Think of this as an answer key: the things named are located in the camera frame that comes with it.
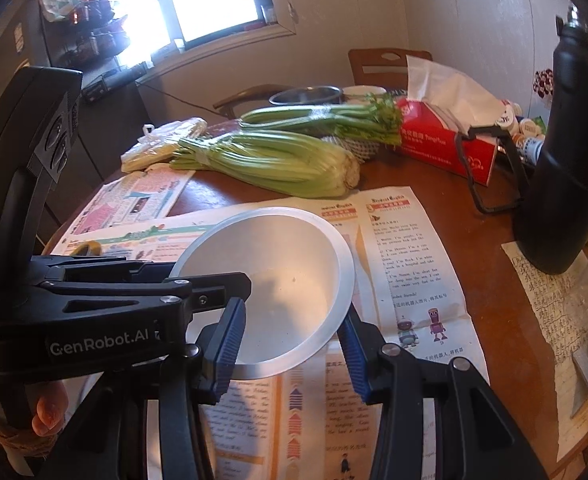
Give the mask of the person's left hand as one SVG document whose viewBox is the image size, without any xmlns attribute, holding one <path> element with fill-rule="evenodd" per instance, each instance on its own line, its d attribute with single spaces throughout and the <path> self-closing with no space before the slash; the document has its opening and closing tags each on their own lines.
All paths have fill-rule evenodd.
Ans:
<svg viewBox="0 0 588 480">
<path fill-rule="evenodd" d="M 64 428 L 68 396 L 64 382 L 46 382 L 36 389 L 38 399 L 28 429 L 11 426 L 0 416 L 0 444 L 24 457 L 44 457 Z"/>
</svg>

